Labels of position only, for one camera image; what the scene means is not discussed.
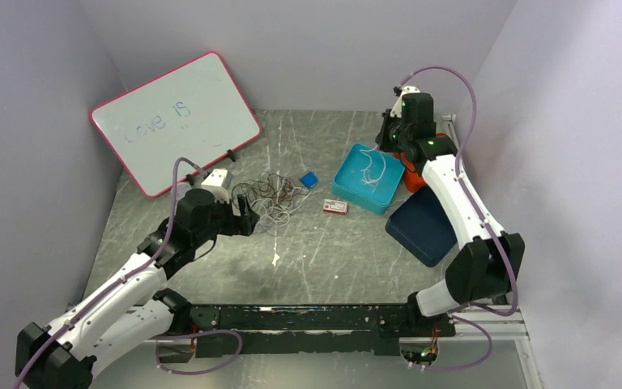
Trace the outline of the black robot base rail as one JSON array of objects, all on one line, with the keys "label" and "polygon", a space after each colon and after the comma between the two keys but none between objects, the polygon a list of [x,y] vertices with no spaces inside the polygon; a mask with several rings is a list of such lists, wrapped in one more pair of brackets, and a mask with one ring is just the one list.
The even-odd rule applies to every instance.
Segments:
[{"label": "black robot base rail", "polygon": [[179,313],[169,336],[200,334],[197,357],[243,354],[353,353],[398,356],[401,342],[452,337],[447,315],[424,317],[416,304],[194,305]]}]

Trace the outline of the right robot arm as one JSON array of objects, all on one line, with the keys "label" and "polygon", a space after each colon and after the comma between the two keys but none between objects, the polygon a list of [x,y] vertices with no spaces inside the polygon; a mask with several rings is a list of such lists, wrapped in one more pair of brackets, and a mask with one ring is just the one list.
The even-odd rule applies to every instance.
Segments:
[{"label": "right robot arm", "polygon": [[518,303],[517,278],[525,243],[492,216],[471,184],[454,141],[437,133],[434,101],[415,87],[396,89],[394,106],[383,114],[379,150],[406,157],[435,195],[454,230],[459,252],[445,278],[415,293],[417,306],[404,317],[407,330],[425,335],[436,316],[482,298],[511,293]]}]

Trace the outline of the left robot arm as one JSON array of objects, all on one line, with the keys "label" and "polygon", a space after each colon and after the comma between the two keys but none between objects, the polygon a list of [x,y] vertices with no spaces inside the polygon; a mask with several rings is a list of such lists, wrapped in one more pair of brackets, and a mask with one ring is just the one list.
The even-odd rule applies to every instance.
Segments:
[{"label": "left robot arm", "polygon": [[191,304],[166,284],[206,242],[253,233],[259,215],[244,195],[236,202],[238,212],[204,189],[173,199],[168,218],[110,279],[49,324],[20,331],[14,386],[87,388],[144,341],[187,333]]}]

